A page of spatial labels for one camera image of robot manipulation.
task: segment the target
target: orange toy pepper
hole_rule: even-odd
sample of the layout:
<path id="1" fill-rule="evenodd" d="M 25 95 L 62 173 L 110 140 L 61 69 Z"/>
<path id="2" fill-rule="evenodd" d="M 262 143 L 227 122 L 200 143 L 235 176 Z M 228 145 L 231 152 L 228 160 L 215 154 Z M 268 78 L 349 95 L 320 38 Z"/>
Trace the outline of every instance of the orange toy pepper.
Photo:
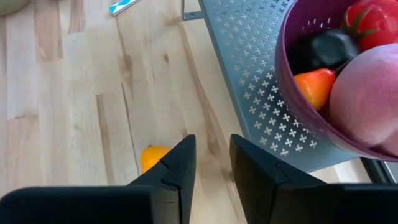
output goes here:
<path id="1" fill-rule="evenodd" d="M 295 75 L 294 80 L 307 101 L 316 110 L 320 110 L 329 99 L 336 80 L 336 72 L 321 68 Z"/>
<path id="2" fill-rule="evenodd" d="M 164 146 L 149 146 L 146 148 L 141 154 L 142 174 L 145 174 L 145 172 L 156 165 L 170 150 L 169 147 Z"/>

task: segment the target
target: red tomato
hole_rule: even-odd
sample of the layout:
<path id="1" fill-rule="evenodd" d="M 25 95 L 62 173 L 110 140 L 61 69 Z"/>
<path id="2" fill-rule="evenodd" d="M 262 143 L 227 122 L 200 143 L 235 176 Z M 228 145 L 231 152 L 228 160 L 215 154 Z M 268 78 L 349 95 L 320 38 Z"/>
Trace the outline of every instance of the red tomato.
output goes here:
<path id="1" fill-rule="evenodd" d="M 398 0 L 360 0 L 346 11 L 344 31 L 362 51 L 398 43 Z"/>

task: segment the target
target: metal leg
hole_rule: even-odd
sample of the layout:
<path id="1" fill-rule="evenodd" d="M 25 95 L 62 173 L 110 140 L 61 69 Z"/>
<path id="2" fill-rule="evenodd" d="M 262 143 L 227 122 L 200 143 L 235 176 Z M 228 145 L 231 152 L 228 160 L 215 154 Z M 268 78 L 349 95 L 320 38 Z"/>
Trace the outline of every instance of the metal leg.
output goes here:
<path id="1" fill-rule="evenodd" d="M 203 14 L 201 11 L 187 12 L 185 13 L 185 0 L 181 0 L 181 15 L 183 21 L 189 21 L 193 19 L 202 19 Z"/>

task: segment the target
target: plastic colander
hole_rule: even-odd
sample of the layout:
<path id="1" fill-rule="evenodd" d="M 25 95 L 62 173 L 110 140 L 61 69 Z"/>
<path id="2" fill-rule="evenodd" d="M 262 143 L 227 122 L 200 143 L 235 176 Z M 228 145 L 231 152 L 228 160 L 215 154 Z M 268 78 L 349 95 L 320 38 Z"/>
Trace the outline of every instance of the plastic colander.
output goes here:
<path id="1" fill-rule="evenodd" d="M 398 158 L 377 148 L 368 148 L 346 137 L 313 109 L 294 82 L 286 49 L 298 38 L 313 31 L 339 28 L 345 10 L 357 0 L 298 0 L 287 12 L 279 32 L 275 53 L 275 71 L 279 91 L 290 112 L 308 130 L 329 140 L 340 149 L 371 159 L 398 162 Z"/>

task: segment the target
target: perforated metal sheet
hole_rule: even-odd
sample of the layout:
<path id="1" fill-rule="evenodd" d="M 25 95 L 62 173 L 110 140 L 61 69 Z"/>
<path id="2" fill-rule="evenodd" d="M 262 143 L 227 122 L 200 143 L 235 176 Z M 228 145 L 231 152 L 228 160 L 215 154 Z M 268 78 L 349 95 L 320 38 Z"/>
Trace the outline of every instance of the perforated metal sheet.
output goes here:
<path id="1" fill-rule="evenodd" d="M 245 137 L 306 172 L 357 157 L 309 133 L 275 79 L 278 32 L 293 0 L 200 0 Z"/>

